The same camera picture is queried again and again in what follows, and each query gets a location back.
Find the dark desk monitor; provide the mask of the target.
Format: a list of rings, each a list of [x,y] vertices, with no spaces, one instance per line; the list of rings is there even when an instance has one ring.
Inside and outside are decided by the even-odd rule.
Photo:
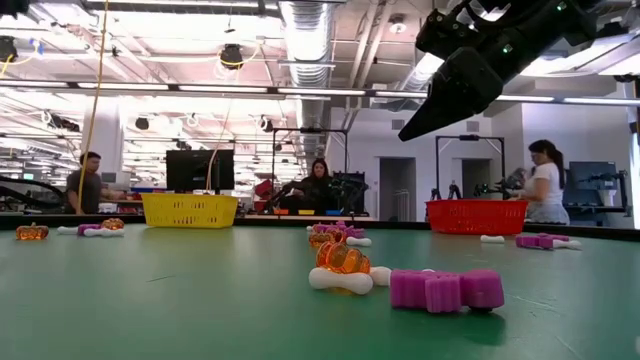
[[[617,190],[617,168],[614,162],[572,161],[569,173],[579,190]]]

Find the green table mat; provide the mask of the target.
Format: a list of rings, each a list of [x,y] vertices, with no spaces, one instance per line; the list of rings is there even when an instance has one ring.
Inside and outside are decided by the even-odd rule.
[[[316,290],[301,227],[129,226],[116,238],[0,231],[0,360],[640,360],[640,244],[578,251],[371,232],[376,266],[501,275],[489,314]]]

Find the yellow plastic basket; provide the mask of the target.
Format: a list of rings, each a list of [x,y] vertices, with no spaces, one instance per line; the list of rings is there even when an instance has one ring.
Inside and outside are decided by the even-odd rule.
[[[238,206],[227,195],[144,193],[142,202],[148,226],[175,228],[231,227]]]

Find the long LED light bar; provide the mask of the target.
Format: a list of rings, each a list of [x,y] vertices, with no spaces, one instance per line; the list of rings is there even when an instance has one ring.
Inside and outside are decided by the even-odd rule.
[[[131,96],[187,96],[187,97],[300,97],[304,100],[325,100],[330,97],[358,97],[379,99],[425,100],[425,92],[373,90],[373,89],[337,89],[337,88],[301,88],[246,85],[183,85],[151,83],[112,83],[112,82],[64,82],[51,80],[0,79],[0,89],[21,91],[39,91],[48,93],[87,94],[100,90],[107,95]],[[539,103],[557,105],[589,105],[611,107],[640,107],[640,99],[607,97],[558,97],[533,95],[500,95],[499,102]]]

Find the grey door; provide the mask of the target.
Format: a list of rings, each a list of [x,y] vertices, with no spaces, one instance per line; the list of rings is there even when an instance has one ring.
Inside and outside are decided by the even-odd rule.
[[[461,160],[461,190],[464,199],[474,199],[476,189],[491,181],[491,165],[490,159]]]
[[[381,157],[378,185],[379,219],[389,222],[416,220],[416,161]]]

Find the black computer monitor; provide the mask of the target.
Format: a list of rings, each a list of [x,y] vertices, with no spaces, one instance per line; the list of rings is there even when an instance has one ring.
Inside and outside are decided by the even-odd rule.
[[[175,192],[235,188],[234,151],[169,150],[166,152],[166,186]]]

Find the person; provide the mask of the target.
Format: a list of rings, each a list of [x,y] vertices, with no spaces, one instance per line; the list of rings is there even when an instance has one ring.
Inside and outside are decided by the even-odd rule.
[[[533,167],[526,173],[523,188],[513,199],[526,201],[525,220],[536,224],[569,225],[563,205],[566,175],[563,153],[549,140],[541,139],[528,147]]]
[[[96,214],[101,200],[120,200],[124,192],[105,188],[98,169],[101,156],[88,151],[80,156],[80,168],[66,178],[66,214]]]
[[[286,209],[290,214],[299,214],[301,210],[313,210],[317,215],[338,210],[336,191],[332,189],[333,178],[323,158],[316,158],[311,173],[300,181],[292,181],[283,187],[277,207]]]

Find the black ceiling device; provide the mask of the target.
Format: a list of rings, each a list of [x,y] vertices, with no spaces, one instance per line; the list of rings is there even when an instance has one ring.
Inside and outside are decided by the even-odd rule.
[[[219,54],[219,61],[227,70],[239,70],[244,65],[241,46],[239,44],[225,44]]]

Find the black desk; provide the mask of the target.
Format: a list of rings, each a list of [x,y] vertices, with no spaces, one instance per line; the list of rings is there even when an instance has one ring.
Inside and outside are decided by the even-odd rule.
[[[631,214],[630,207],[622,207],[622,206],[565,205],[564,208],[569,213],[584,213],[584,214],[622,213],[626,217],[629,217]]]

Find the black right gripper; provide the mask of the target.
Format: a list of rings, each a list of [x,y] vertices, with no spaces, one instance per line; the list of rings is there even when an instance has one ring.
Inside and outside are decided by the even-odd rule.
[[[502,93],[499,75],[518,73],[517,25],[516,8],[432,11],[416,47],[444,63],[399,139],[406,142],[483,112]]]

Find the silver ventilation duct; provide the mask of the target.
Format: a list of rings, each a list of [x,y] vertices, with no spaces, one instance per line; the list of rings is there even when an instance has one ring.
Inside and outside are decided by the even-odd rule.
[[[282,1],[279,3],[284,22],[284,35],[291,81],[294,87],[327,88],[330,69],[320,63],[328,63],[331,53],[331,35],[335,5],[323,2]],[[297,100],[298,127],[328,128],[323,100]],[[301,149],[306,167],[324,153],[326,139],[301,134]]]

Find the red plastic basket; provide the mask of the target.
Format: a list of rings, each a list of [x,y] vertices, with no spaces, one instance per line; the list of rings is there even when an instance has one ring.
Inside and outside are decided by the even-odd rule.
[[[433,200],[426,202],[431,229],[457,235],[515,235],[522,232],[528,203],[511,200]]]

